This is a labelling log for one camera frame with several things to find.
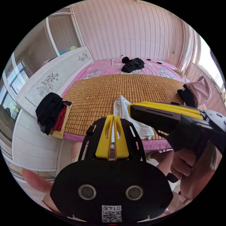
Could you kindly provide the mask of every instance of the yellow plastic part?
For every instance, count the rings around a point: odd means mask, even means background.
[[[125,134],[119,116],[114,116],[114,133],[115,133],[115,160],[119,158],[128,158],[129,151],[127,148]]]
[[[185,108],[185,107],[181,107],[181,106],[177,106],[177,105],[169,105],[169,104],[154,103],[154,102],[140,102],[140,103],[136,103],[136,104],[130,104],[128,106],[129,116],[130,116],[130,106],[132,106],[132,105],[138,105],[138,106],[143,106],[143,107],[148,107],[148,108],[155,108],[155,109],[169,111],[169,112],[182,114],[182,115],[186,115],[186,116],[190,116],[193,118],[203,120],[203,117],[201,116],[201,113],[198,110]]]
[[[101,137],[96,150],[97,158],[109,160],[111,148],[111,134],[113,126],[113,115],[108,115],[101,133]]]

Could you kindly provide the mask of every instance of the white cloth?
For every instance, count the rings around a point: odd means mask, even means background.
[[[147,126],[143,123],[137,122],[130,118],[127,107],[130,105],[130,102],[126,100],[122,95],[116,101],[114,102],[113,106],[113,115],[114,116],[119,116],[120,118],[124,118],[131,123],[133,123],[135,129],[137,130],[139,136],[141,139],[148,138],[149,140],[151,137],[154,135],[154,132],[150,126]],[[112,127],[112,139],[111,142],[115,142],[115,137],[114,137],[114,124]]]
[[[168,181],[169,182],[169,185],[170,185],[170,188],[171,188],[171,191],[173,191],[174,190],[174,188],[177,186],[177,185],[179,185],[180,184],[180,180],[178,180],[176,183],[172,183],[172,182],[170,182],[170,181]]]

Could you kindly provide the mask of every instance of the floral bedsheet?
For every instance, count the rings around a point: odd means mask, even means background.
[[[65,96],[67,91],[72,87],[72,85],[81,79],[87,79],[87,78],[93,78],[103,75],[111,75],[111,74],[146,74],[146,75],[156,75],[156,76],[162,76],[166,78],[175,79],[181,82],[190,82],[185,77],[180,77],[174,70],[177,69],[174,65],[159,61],[159,60],[147,60],[142,59],[144,61],[144,68],[135,70],[131,73],[122,72],[122,58],[117,59],[106,59],[106,60],[99,60],[94,61],[87,67],[85,67],[76,77],[75,79],[70,83],[70,85],[67,87],[67,89],[63,92],[62,97]]]
[[[145,63],[143,69],[135,70],[131,73],[122,72],[121,69],[124,65],[122,63],[122,58],[123,57],[120,57],[117,59],[106,59],[106,60],[99,60],[99,61],[92,62],[75,77],[75,79],[70,83],[70,85],[63,92],[62,97],[65,96],[67,91],[78,80],[93,78],[97,76],[110,75],[110,74],[146,74],[150,76],[155,75],[155,76],[171,78],[171,79],[175,79],[185,83],[189,82],[188,79],[186,79],[185,77],[180,77],[175,71],[173,71],[177,69],[174,65],[168,62],[154,60],[154,59],[151,59],[151,60],[142,59]],[[64,140],[70,140],[70,141],[76,142],[76,141],[83,141],[83,139],[84,139],[84,136],[64,132]],[[145,151],[171,148],[171,146],[165,139],[143,140],[142,143]]]

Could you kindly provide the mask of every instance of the white cabinet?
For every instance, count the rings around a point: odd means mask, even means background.
[[[56,171],[60,143],[60,139],[41,132],[37,119],[20,111],[12,140],[15,165],[35,171]]]

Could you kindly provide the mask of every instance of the qr code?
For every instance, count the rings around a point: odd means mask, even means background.
[[[102,222],[122,222],[121,206],[102,206]]]

